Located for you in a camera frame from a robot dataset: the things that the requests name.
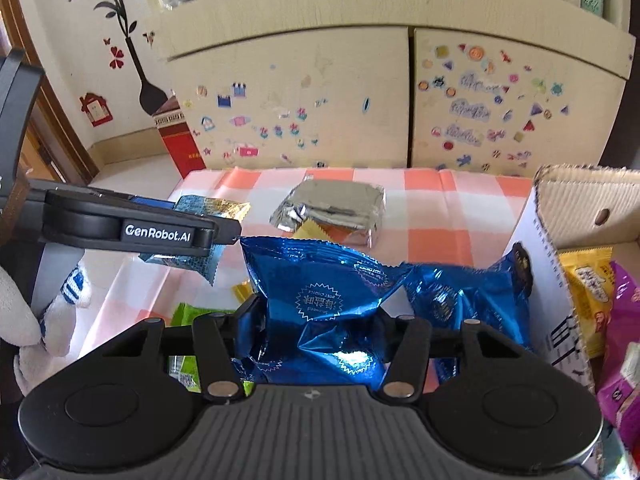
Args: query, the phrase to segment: silver foil package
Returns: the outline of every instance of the silver foil package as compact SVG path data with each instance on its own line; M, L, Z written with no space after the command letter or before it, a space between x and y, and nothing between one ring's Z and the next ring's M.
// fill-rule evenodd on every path
M270 223L289 233L307 219L337 243L373 247L385 212L385 190L364 182L307 178L278 206Z

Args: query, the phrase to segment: wall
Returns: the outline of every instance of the wall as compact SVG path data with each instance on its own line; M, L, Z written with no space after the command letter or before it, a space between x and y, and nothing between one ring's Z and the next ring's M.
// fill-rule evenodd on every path
M42 65L86 148L100 140L154 127L139 102L141 80L118 17L107 19L108 8L94 10L103 1L113 0L20 0ZM123 1L129 27L138 22L130 38L143 72L150 83L169 94L168 73L153 53L152 43L143 36L148 32L142 24L150 13L147 2ZM114 47L121 57L113 55ZM113 120L92 126L79 100L87 92L106 99Z

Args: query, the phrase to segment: metal screw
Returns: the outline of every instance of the metal screw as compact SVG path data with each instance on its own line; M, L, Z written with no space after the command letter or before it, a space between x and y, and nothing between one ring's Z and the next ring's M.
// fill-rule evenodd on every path
M209 395L213 397L233 397L240 388L231 381L216 381L207 386Z
M414 394L415 388L409 383L393 381L392 383L385 384L382 387L382 391L389 397L393 397L395 399L406 399Z

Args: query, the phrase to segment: checkered tablecloth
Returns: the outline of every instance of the checkered tablecloth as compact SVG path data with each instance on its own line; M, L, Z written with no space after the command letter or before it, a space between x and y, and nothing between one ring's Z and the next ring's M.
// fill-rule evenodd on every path
M281 236L274 209L306 174L383 186L386 213L371 256L387 265L442 262L486 267L499 259L529 195L529 179L478 173L408 170L280 169L195 171L170 196L196 194L250 202L244 236ZM111 285L82 347L86 354L141 319L170 320L177 305L235 310L231 287L247 279L239 244L225 249L213 287L196 272L146 264L132 254Z

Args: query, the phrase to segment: stuffed toy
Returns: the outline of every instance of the stuffed toy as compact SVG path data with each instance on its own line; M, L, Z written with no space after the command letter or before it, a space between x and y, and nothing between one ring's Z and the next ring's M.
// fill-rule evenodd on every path
M0 290L0 338L19 347L14 359L15 380L26 395L55 373L55 358L69 353L76 308L89 306L91 284L84 265L78 263L39 319L1 267Z

